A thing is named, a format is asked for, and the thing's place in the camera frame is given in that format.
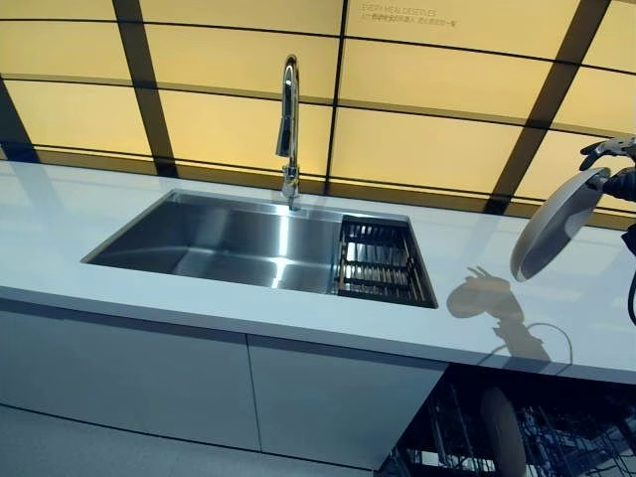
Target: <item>black dish rack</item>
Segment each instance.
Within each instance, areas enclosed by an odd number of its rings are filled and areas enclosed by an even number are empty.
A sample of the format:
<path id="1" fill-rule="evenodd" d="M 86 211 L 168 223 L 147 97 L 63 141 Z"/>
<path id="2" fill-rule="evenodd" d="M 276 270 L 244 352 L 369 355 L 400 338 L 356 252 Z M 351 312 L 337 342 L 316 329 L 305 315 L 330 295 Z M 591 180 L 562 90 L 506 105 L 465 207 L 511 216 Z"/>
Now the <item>black dish rack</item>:
<path id="1" fill-rule="evenodd" d="M 345 216 L 336 273 L 338 295 L 437 308 L 407 222 Z"/>

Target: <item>stainless steel sink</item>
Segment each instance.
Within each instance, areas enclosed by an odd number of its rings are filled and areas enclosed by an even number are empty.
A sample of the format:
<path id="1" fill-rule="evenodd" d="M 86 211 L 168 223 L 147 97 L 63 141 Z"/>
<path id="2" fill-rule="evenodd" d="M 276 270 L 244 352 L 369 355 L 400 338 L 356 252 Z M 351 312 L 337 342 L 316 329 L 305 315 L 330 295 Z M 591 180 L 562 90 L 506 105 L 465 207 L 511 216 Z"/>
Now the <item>stainless steel sink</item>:
<path id="1" fill-rule="evenodd" d="M 342 214 L 173 191 L 84 262 L 331 291 Z"/>
<path id="2" fill-rule="evenodd" d="M 403 216 L 172 191 L 82 261 L 437 306 Z"/>

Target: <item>faucet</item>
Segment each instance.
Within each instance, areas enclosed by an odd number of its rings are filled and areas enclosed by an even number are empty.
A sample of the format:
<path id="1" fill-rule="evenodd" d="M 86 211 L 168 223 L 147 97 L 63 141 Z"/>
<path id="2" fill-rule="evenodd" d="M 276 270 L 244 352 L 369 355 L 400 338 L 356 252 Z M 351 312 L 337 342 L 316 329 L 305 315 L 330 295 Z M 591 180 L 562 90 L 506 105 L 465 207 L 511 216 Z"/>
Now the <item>faucet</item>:
<path id="1" fill-rule="evenodd" d="M 298 62 L 289 55 L 282 72 L 282 117 L 276 142 L 276 154 L 289 157 L 282 168 L 282 195 L 287 199 L 289 210 L 298 197 Z"/>

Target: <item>countertop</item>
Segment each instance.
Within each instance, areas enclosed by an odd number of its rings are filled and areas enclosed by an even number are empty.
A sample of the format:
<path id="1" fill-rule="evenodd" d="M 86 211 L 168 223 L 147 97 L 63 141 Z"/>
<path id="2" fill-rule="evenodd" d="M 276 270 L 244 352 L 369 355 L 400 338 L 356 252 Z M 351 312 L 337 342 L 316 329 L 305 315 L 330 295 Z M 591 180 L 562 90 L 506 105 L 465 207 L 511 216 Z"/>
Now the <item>countertop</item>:
<path id="1" fill-rule="evenodd" d="M 280 202 L 277 191 L 0 161 L 0 298 L 104 320 L 636 384 L 636 327 L 626 310 L 636 260 L 620 232 L 583 228 L 548 268 L 518 283 L 509 260 L 524 219 L 301 196 L 300 207 L 409 216 L 437 309 L 81 262 L 172 189 Z"/>

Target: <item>cabinet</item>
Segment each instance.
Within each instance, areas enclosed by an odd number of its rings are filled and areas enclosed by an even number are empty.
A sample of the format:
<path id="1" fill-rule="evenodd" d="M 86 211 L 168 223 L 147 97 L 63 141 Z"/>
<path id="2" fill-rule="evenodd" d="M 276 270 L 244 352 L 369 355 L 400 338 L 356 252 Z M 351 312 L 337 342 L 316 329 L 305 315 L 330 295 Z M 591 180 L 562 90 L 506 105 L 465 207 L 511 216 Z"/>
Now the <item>cabinet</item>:
<path id="1" fill-rule="evenodd" d="M 11 308 L 0 310 L 0 403 L 259 448 L 245 335 Z"/>
<path id="2" fill-rule="evenodd" d="M 446 365 L 248 336 L 262 450 L 378 469 Z"/>

